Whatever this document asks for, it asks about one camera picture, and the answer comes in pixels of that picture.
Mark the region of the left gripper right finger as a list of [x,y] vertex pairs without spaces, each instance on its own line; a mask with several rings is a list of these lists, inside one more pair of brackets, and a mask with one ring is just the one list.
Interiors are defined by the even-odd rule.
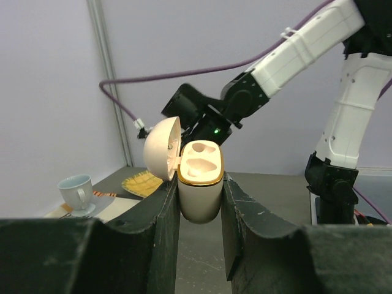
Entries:
[[233,293],[391,292],[391,229],[385,225],[297,226],[229,174],[221,219]]

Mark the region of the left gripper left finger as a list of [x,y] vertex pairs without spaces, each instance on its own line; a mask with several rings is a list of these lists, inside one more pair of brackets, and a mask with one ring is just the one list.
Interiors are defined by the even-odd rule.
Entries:
[[173,293],[179,239],[177,182],[122,215],[3,219],[2,293]]

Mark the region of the beige earbud charging case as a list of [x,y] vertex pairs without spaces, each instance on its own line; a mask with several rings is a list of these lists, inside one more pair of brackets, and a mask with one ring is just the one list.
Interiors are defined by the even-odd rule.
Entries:
[[179,117],[157,123],[143,148],[146,168],[154,176],[170,181],[177,176],[181,213],[194,224],[206,224],[221,207],[224,157],[219,145],[192,140],[181,146]]

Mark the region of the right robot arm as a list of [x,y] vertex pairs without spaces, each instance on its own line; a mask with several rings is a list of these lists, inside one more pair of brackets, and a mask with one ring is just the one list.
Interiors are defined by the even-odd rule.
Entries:
[[338,43],[344,63],[338,98],[305,169],[321,224],[352,224],[359,150],[379,97],[391,84],[391,2],[326,1],[225,85],[219,99],[182,84],[162,110],[177,116],[183,141],[222,144],[231,126],[255,113]]

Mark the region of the patchwork placemat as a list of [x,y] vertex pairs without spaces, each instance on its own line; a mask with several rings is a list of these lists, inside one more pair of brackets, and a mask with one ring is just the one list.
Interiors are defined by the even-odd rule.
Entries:
[[103,196],[95,195],[91,202],[95,205],[95,209],[84,216],[76,215],[69,205],[63,203],[53,211],[44,215],[44,218],[62,219],[68,217],[84,217],[96,218],[101,220],[103,223],[106,223],[124,214],[142,200],[142,197],[134,194],[116,194],[115,196],[111,196],[109,194],[104,194]]

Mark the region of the yellow woven cloth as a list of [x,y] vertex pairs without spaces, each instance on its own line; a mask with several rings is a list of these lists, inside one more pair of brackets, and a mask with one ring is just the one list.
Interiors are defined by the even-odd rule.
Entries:
[[154,193],[162,183],[162,179],[145,170],[126,178],[121,185],[125,191],[146,198]]

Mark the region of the light blue cup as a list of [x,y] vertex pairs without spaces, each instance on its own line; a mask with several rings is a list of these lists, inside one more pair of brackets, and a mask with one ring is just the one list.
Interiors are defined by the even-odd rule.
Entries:
[[74,175],[57,185],[65,203],[72,208],[73,217],[87,216],[96,208],[92,202],[93,189],[89,175]]

